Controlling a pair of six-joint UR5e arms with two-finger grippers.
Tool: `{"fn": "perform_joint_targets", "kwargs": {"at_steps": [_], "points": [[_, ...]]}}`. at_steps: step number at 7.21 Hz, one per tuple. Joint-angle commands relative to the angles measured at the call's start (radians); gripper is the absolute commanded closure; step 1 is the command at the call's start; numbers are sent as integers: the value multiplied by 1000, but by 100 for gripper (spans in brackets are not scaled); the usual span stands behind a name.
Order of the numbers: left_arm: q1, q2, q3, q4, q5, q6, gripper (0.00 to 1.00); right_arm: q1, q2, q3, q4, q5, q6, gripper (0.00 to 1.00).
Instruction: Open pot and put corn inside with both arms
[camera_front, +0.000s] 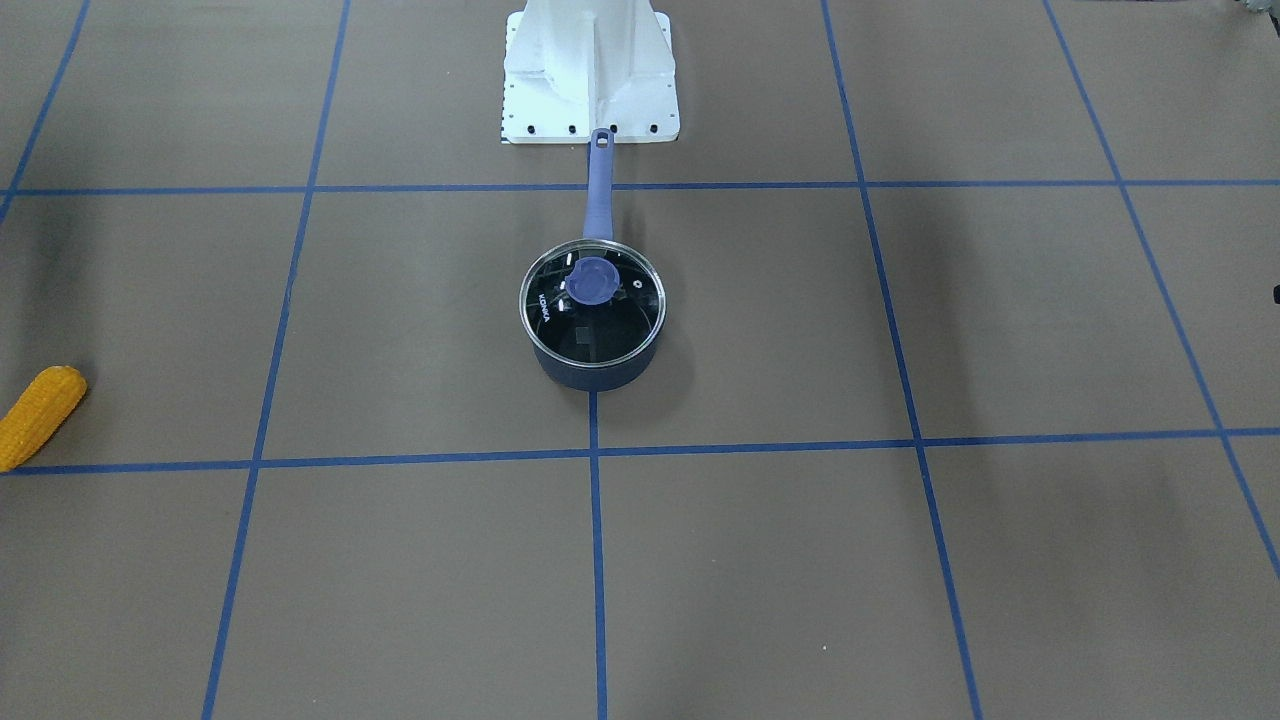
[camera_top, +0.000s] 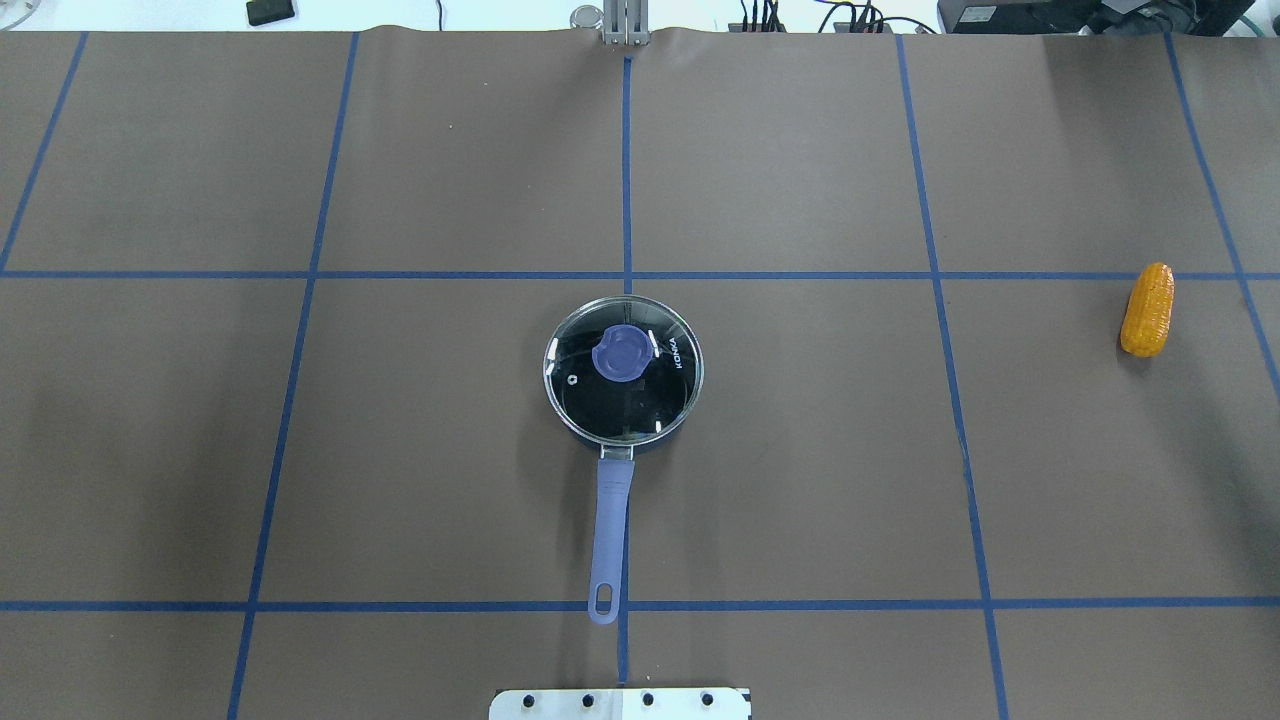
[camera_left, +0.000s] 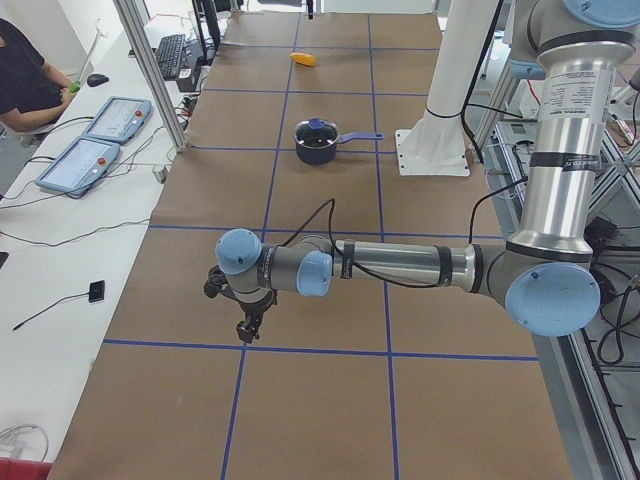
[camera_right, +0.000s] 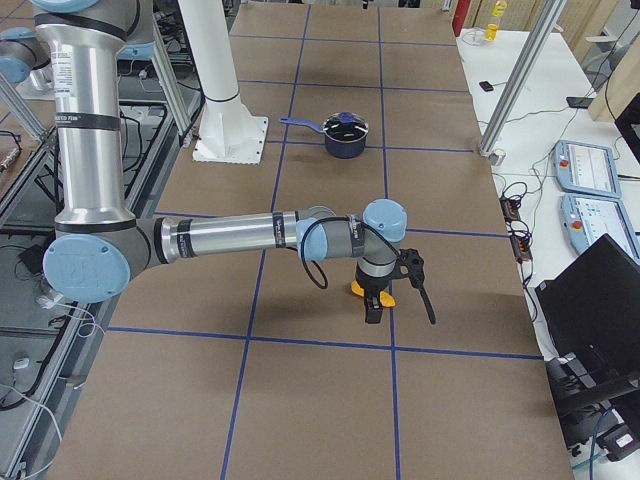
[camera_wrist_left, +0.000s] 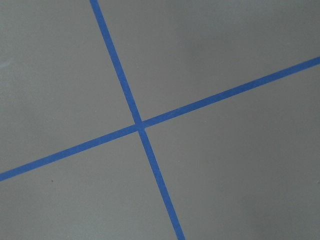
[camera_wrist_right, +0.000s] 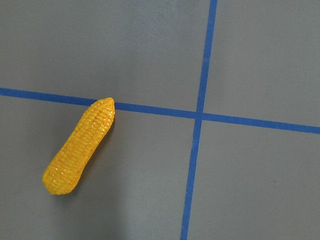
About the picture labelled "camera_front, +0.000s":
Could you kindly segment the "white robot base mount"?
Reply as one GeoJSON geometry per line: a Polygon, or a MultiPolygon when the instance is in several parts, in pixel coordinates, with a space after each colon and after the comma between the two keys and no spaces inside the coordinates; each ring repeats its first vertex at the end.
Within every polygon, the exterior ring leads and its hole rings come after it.
{"type": "Polygon", "coordinates": [[[504,23],[503,143],[681,135],[672,23],[649,1],[527,1],[504,23]]]}

